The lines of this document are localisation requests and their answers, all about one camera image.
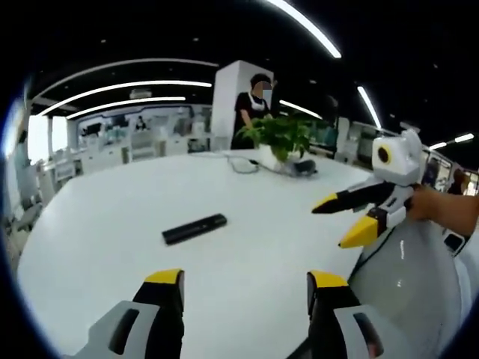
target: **curved ceiling light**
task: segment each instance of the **curved ceiling light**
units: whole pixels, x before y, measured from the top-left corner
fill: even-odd
[[[91,67],[89,69],[82,70],[72,75],[69,75],[65,77],[64,79],[59,80],[56,83],[48,86],[46,89],[42,90],[41,92],[37,93],[32,100],[35,101],[37,98],[41,97],[42,95],[44,95],[51,89],[56,88],[57,86],[60,86],[61,84],[64,84],[65,82],[68,82],[69,80],[76,79],[77,77],[87,75],[89,73],[94,73],[95,71],[109,69],[110,67],[124,66],[124,65],[131,65],[131,64],[143,64],[145,62],[176,62],[179,64],[192,64],[192,65],[201,65],[201,66],[209,66],[209,67],[219,67],[219,64],[214,64],[213,62],[189,60],[186,58],[134,58],[132,60],[116,61],[116,62],[111,62],[109,64],[103,64],[103,65]]]
[[[429,149],[432,150],[437,150],[438,148],[446,147],[448,144],[445,142],[439,142],[438,144],[434,144],[433,146],[429,147]]]
[[[299,110],[299,111],[302,111],[304,112],[305,114],[310,114],[311,116],[315,117],[315,118],[320,118],[321,120],[323,119],[320,115],[318,115],[316,112],[313,112],[313,111],[309,111],[307,110],[306,108],[303,108],[301,106],[298,106],[298,105],[295,105],[294,103],[291,103],[291,102],[288,102],[288,101],[284,101],[282,99],[279,100],[279,103],[281,105],[285,105],[287,107],[291,107],[291,108],[294,108],[296,110]]]
[[[186,100],[186,98],[183,97],[183,96],[150,97],[150,98],[147,98],[147,99],[128,99],[127,101],[112,102],[112,103],[107,103],[105,105],[100,105],[100,106],[97,106],[97,107],[87,108],[86,110],[79,111],[79,112],[76,112],[74,114],[71,114],[70,116],[67,116],[67,119],[71,120],[72,118],[82,116],[83,114],[89,114],[90,112],[93,112],[93,111],[103,110],[104,108],[117,107],[117,106],[122,106],[122,105],[132,105],[134,103],[158,102],[158,101],[184,101],[184,100]]]
[[[287,15],[295,19],[303,28],[309,31],[314,37],[326,47],[326,50],[332,55],[333,58],[341,58],[341,53],[336,49],[332,42],[321,32],[306,16],[300,13],[297,9],[292,7],[284,0],[266,0],[270,4],[275,5],[280,10],[284,11]]]
[[[70,97],[69,99],[64,99],[63,101],[55,103],[53,106],[50,106],[43,111],[41,111],[38,116],[45,116],[49,112],[59,108],[69,102],[75,101],[76,99],[81,99],[82,97],[90,96],[95,93],[100,93],[103,91],[116,90],[118,88],[133,88],[136,86],[150,86],[150,85],[185,85],[185,86],[200,86],[203,88],[211,88],[211,84],[206,82],[196,82],[196,81],[180,81],[180,80],[158,80],[158,81],[139,81],[139,82],[126,82],[124,84],[105,86],[104,88],[96,88],[79,95]]]
[[[361,97],[362,97],[364,103],[366,104],[367,109],[368,109],[369,112],[371,113],[371,117],[373,118],[374,123],[376,124],[376,127],[377,127],[378,129],[382,129],[382,126],[381,126],[381,123],[380,123],[380,121],[379,121],[379,118],[377,117],[377,113],[376,113],[376,111],[374,110],[374,107],[373,107],[373,104],[371,103],[371,100],[370,100],[369,97],[367,96],[366,90],[365,90],[362,86],[358,86],[358,91],[359,91],[359,93],[361,94]]]
[[[449,144],[452,144],[452,143],[458,144],[460,142],[468,141],[468,140],[471,140],[473,138],[474,138],[474,135],[472,133],[468,133],[467,135],[462,135],[462,136],[456,137],[454,140],[451,140],[449,142],[439,142],[438,144],[434,144],[433,146],[430,146],[429,149],[430,150],[437,150],[438,148],[446,147]]]

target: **office worker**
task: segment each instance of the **office worker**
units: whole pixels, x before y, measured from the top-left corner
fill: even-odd
[[[450,193],[450,194],[463,194],[464,191],[466,190],[464,188],[465,187],[464,185],[466,184],[466,181],[467,181],[466,174],[464,173],[463,170],[461,170],[460,168],[457,168],[454,171],[453,178],[454,178],[454,182],[451,184],[451,187],[449,187],[448,193]]]
[[[250,82],[250,91],[240,93],[234,106],[236,118],[234,120],[234,136],[231,143],[232,150],[254,148],[251,139],[241,138],[241,136],[236,136],[236,134],[244,126],[251,127],[251,120],[254,118],[271,117],[265,100],[265,97],[267,98],[272,91],[271,79],[263,73],[258,73],[251,78]]]
[[[137,131],[143,131],[147,129],[146,123],[143,121],[143,117],[139,116],[138,121],[136,122],[136,130]]]

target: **white chair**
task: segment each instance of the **white chair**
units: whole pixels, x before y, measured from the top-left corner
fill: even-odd
[[[129,140],[129,160],[136,162],[154,157],[156,157],[156,149],[153,131],[133,132]]]
[[[76,175],[75,163],[73,162],[70,148],[54,153],[53,162],[55,163],[55,182],[69,180]]]
[[[231,148],[231,139],[228,136],[216,136],[211,138],[210,150],[215,151],[226,151]]]
[[[186,155],[188,153],[188,138],[169,138],[166,140],[166,155]]]

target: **desk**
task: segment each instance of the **desk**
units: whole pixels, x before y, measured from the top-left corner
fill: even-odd
[[[311,208],[369,174],[311,156],[315,179],[242,175],[207,156],[77,177],[45,208],[17,273],[25,303],[62,354],[80,350],[90,326],[131,300],[149,274],[176,267],[186,272],[182,359],[281,359],[306,338],[306,272],[349,277],[361,248],[341,250],[338,241],[364,214]],[[165,246],[163,230],[219,212],[226,227]]]

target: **woman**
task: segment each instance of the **woman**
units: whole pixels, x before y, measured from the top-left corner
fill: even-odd
[[[271,117],[265,97],[272,91],[271,79],[262,73],[251,78],[251,90],[238,95],[237,103],[234,106],[236,119],[234,121],[234,136],[231,143],[232,150],[249,150],[254,148],[250,138],[236,136],[244,126],[252,127],[251,120],[254,118]]]

